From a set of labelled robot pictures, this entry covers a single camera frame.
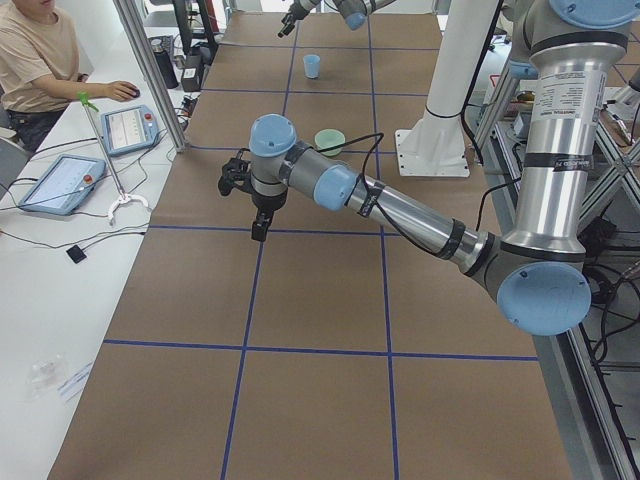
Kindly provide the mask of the light blue plastic cup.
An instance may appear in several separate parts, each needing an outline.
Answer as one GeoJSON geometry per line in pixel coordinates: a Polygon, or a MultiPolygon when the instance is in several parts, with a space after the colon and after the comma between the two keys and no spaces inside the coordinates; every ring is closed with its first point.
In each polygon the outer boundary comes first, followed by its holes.
{"type": "Polygon", "coordinates": [[[303,57],[304,75],[308,79],[318,79],[320,75],[321,59],[317,54],[307,54],[303,57]]]}

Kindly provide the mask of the light green bowl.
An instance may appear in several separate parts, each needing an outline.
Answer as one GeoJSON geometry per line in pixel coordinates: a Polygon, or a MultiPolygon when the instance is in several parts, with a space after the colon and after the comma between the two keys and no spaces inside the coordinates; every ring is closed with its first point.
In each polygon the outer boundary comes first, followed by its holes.
{"type": "Polygon", "coordinates": [[[333,157],[341,153],[346,137],[340,130],[322,129],[315,134],[314,142],[317,151],[333,157]]]}

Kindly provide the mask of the black power adapter box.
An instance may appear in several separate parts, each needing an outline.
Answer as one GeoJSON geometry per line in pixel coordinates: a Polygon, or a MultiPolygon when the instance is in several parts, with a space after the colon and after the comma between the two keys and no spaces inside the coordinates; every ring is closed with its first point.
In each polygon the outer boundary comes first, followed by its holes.
{"type": "Polygon", "coordinates": [[[181,74],[181,85],[184,92],[198,92],[204,76],[204,64],[202,56],[189,55],[186,57],[181,74]]]}

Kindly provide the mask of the black bottle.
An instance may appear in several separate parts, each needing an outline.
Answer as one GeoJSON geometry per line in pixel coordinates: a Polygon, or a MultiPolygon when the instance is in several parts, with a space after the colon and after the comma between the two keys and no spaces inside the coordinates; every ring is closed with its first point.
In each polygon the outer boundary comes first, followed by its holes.
{"type": "Polygon", "coordinates": [[[174,68],[169,54],[163,47],[162,41],[159,38],[155,38],[151,40],[150,44],[166,88],[176,88],[179,85],[179,82],[174,73],[174,68]]]}

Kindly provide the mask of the teach pendant far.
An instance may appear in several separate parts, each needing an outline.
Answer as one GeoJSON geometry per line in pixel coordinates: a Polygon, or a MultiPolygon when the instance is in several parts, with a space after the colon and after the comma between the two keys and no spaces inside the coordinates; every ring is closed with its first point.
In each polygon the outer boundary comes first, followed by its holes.
{"type": "Polygon", "coordinates": [[[102,113],[103,142],[109,156],[146,149],[159,140],[156,116],[146,105],[102,113]]]}

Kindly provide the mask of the teach pendant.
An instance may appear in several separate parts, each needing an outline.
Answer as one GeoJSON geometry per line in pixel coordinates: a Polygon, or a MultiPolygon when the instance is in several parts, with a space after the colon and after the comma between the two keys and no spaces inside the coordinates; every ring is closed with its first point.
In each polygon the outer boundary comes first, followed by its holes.
{"type": "Polygon", "coordinates": [[[91,193],[106,170],[106,161],[78,155],[60,155],[18,207],[25,211],[66,216],[91,193]]]}
{"type": "Polygon", "coordinates": [[[109,156],[146,149],[159,140],[156,116],[146,105],[102,113],[103,142],[109,156]]]}

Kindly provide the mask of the small black square pad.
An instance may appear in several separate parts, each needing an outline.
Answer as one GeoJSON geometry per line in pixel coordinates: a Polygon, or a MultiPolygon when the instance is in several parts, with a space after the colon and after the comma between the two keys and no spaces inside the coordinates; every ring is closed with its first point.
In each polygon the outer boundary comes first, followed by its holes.
{"type": "Polygon", "coordinates": [[[66,254],[74,264],[79,264],[80,262],[82,262],[87,258],[84,250],[78,245],[73,245],[70,248],[68,248],[66,250],[66,254]]]}

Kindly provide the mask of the teach pendant near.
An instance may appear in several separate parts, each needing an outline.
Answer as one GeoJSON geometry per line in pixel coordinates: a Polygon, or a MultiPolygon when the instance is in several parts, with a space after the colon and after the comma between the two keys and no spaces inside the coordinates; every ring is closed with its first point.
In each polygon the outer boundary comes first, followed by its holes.
{"type": "Polygon", "coordinates": [[[91,193],[106,170],[106,161],[78,155],[60,155],[18,207],[25,211],[66,216],[91,193]]]}

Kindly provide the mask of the reacher grabber stick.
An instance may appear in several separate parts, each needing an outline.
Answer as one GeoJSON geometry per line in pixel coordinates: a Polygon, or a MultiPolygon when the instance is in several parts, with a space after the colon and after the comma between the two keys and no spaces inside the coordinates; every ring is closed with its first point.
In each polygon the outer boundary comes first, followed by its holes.
{"type": "Polygon", "coordinates": [[[129,203],[139,202],[146,209],[149,209],[149,202],[144,196],[141,196],[139,194],[130,194],[125,190],[121,180],[118,177],[118,173],[110,157],[110,154],[108,153],[105,139],[100,129],[100,114],[98,108],[90,101],[89,94],[85,91],[81,91],[78,94],[78,99],[82,107],[84,108],[89,123],[98,141],[98,145],[106,161],[109,174],[111,175],[111,178],[113,179],[116,190],[118,192],[118,197],[111,204],[107,211],[109,224],[113,226],[115,224],[115,213],[119,207],[127,205],[129,203]]]}

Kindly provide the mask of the grey metal box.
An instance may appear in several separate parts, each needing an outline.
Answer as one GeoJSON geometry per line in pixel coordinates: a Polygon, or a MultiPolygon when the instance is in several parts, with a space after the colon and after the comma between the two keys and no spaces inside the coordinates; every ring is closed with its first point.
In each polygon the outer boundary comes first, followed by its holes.
{"type": "Polygon", "coordinates": [[[530,131],[532,112],[519,111],[513,121],[513,130],[518,139],[527,139],[530,131]]]}

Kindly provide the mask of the person in beige shirt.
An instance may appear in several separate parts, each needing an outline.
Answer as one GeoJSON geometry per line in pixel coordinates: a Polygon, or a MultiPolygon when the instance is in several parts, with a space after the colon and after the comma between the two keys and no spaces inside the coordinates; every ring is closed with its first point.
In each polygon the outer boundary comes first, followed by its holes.
{"type": "Polygon", "coordinates": [[[75,25],[54,1],[1,5],[1,104],[23,147],[35,152],[69,104],[91,98],[126,102],[127,81],[89,83],[79,70],[75,25]]]}

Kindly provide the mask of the clear plastic bag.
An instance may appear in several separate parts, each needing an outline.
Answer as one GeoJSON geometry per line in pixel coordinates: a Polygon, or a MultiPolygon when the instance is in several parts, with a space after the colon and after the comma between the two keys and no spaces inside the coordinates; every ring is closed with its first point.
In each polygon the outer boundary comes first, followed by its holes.
{"type": "Polygon", "coordinates": [[[26,380],[26,398],[36,400],[62,384],[67,376],[68,365],[62,354],[55,354],[33,363],[26,380]]]}

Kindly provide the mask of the aluminium frame post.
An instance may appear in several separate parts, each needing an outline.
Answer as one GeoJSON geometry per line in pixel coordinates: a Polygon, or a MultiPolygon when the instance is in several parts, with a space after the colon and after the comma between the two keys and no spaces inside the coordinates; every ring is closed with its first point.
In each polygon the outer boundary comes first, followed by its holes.
{"type": "Polygon", "coordinates": [[[168,89],[147,39],[138,9],[134,2],[129,0],[114,0],[113,4],[174,149],[177,153],[181,153],[188,147],[188,143],[175,115],[168,89]]]}

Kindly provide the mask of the aluminium frame rack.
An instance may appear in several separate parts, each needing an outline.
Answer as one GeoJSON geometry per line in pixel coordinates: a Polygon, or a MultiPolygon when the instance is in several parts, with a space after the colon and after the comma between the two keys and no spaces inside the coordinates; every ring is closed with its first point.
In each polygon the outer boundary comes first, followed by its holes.
{"type": "Polygon", "coordinates": [[[538,339],[577,479],[639,476],[639,77],[607,89],[579,220],[592,293],[585,320],[538,339]]]}

